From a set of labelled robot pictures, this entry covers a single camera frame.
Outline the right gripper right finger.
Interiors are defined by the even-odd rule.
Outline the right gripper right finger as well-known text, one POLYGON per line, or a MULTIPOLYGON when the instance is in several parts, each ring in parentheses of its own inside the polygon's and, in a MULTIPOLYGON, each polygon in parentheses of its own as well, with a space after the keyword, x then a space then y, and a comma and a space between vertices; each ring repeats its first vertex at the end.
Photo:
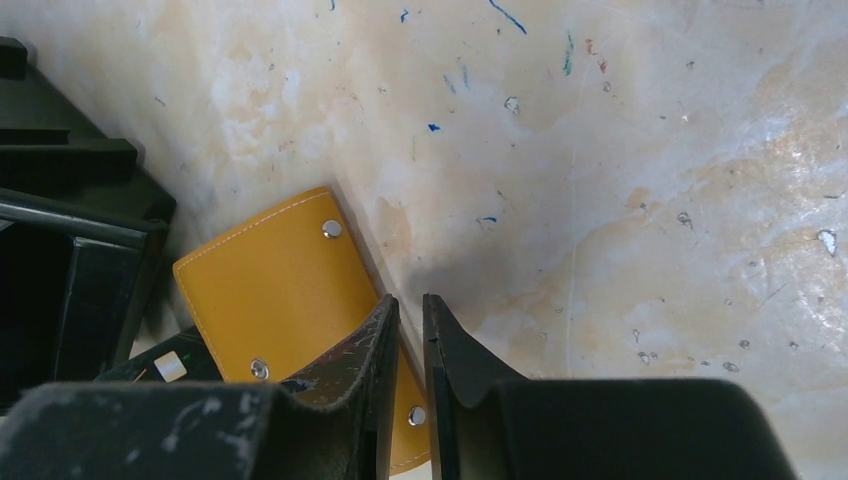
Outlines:
POLYGON ((422 302, 437 479, 791 479, 756 402, 719 379, 533 380, 422 302))

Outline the black VIP credit card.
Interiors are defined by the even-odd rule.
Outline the black VIP credit card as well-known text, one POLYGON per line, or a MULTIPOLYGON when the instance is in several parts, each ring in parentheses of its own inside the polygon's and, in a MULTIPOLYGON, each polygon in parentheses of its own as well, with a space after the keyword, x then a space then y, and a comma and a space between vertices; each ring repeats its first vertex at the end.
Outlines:
POLYGON ((95 378, 100 382, 222 381, 199 330, 191 327, 95 378))

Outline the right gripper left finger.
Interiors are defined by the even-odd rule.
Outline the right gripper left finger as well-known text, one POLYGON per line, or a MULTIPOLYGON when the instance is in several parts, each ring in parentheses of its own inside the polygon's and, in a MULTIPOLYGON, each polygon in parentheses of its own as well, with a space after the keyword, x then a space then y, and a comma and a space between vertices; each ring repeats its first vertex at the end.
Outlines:
POLYGON ((282 382, 52 383, 1 429, 5 479, 386 479, 399 306, 282 382))

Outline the tan leather card holder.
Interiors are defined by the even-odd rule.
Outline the tan leather card holder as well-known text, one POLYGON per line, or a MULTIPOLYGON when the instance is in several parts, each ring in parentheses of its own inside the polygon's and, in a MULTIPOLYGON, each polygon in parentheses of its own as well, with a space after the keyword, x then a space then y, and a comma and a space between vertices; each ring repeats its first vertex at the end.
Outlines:
POLYGON ((251 479, 386 479, 430 458, 397 300, 380 295, 331 191, 301 193, 173 267, 245 432, 251 479))

